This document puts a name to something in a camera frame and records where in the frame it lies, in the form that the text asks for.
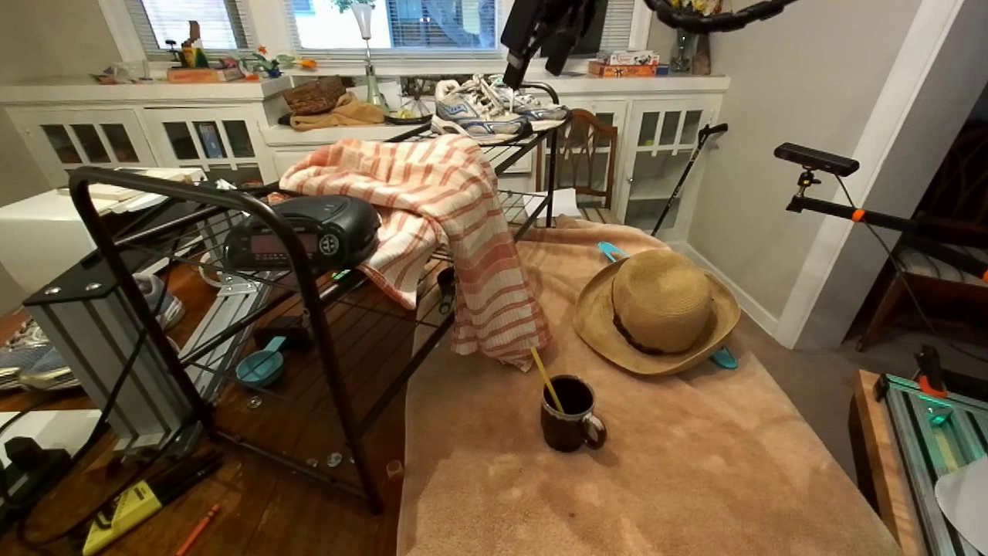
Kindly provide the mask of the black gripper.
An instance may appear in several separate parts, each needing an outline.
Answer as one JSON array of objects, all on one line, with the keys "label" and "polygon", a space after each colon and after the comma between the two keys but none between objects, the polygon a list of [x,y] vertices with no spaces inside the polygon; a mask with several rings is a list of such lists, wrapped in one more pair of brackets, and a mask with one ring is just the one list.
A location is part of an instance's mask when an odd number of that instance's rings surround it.
[{"label": "black gripper", "polygon": [[606,12],[606,0],[513,0],[501,42],[508,45],[505,82],[519,90],[536,57],[558,77],[575,45]]}]

